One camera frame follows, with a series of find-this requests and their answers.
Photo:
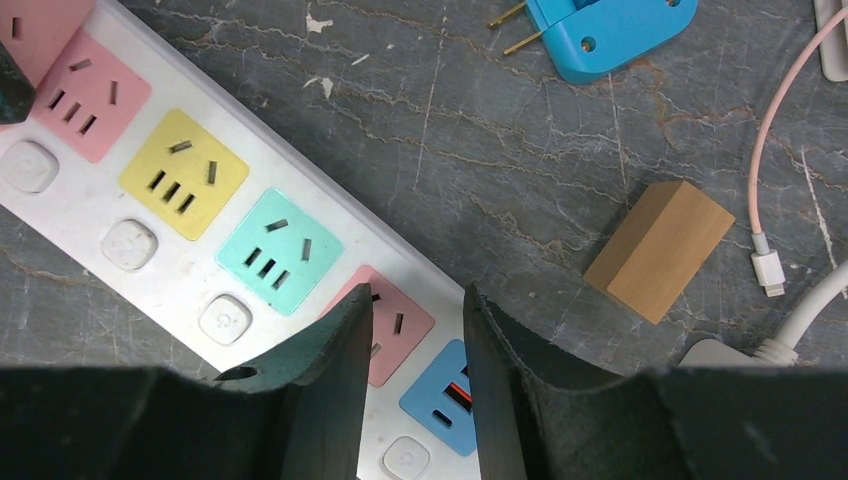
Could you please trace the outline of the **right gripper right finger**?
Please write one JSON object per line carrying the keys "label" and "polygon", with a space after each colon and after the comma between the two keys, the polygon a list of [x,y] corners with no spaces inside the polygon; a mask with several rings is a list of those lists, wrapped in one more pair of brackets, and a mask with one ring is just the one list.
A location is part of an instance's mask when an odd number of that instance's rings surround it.
{"label": "right gripper right finger", "polygon": [[485,479],[843,479],[847,373],[648,368],[621,376],[465,289]]}

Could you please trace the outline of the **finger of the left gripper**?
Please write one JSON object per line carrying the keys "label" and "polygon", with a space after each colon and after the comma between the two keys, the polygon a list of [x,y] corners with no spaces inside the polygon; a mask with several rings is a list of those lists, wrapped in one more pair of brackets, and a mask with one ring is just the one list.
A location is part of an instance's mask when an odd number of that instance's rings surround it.
{"label": "finger of the left gripper", "polygon": [[35,102],[35,81],[31,78],[26,51],[1,41],[1,124],[24,122]]}

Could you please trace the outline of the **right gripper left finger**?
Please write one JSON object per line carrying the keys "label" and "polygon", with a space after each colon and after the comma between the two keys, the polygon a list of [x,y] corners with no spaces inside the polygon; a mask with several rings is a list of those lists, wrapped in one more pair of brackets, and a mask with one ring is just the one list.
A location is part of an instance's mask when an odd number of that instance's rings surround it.
{"label": "right gripper left finger", "polygon": [[5,479],[353,479],[373,322],[368,284],[208,381],[160,367],[1,372]]}

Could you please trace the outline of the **pink white plug adapter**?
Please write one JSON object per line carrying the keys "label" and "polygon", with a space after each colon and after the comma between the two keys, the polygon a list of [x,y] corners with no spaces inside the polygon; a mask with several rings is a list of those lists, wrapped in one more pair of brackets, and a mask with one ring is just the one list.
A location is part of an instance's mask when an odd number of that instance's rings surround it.
{"label": "pink white plug adapter", "polygon": [[1,0],[1,43],[37,87],[94,0]]}

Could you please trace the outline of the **long white power strip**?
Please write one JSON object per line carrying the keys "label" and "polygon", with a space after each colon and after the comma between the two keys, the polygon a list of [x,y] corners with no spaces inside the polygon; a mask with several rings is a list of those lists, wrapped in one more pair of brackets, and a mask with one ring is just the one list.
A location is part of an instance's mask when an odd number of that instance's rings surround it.
{"label": "long white power strip", "polygon": [[218,370],[369,283],[358,477],[479,477],[461,287],[118,2],[2,128],[1,203]]}

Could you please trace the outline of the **light blue adapter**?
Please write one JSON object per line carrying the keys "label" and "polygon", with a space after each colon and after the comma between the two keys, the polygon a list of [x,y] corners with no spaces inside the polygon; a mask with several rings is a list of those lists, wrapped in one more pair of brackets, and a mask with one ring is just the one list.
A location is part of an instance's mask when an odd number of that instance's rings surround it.
{"label": "light blue adapter", "polygon": [[504,53],[539,39],[563,80],[586,85],[683,32],[697,7],[697,0],[525,0],[488,27],[526,13],[535,32]]}

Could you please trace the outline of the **small white power strip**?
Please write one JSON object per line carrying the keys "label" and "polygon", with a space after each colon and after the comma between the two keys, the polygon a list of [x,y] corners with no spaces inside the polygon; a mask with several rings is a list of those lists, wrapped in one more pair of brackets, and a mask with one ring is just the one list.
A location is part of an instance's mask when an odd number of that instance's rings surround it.
{"label": "small white power strip", "polygon": [[696,342],[686,352],[679,363],[680,368],[731,368],[756,366],[765,366],[765,363],[715,339],[703,339]]}

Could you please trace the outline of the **small brown block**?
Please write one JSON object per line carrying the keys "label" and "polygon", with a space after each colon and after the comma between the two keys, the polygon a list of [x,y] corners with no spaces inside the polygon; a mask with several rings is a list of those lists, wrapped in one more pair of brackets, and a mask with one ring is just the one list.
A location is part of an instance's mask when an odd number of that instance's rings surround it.
{"label": "small brown block", "polygon": [[735,217],[692,184],[650,185],[584,274],[595,289],[657,324]]}

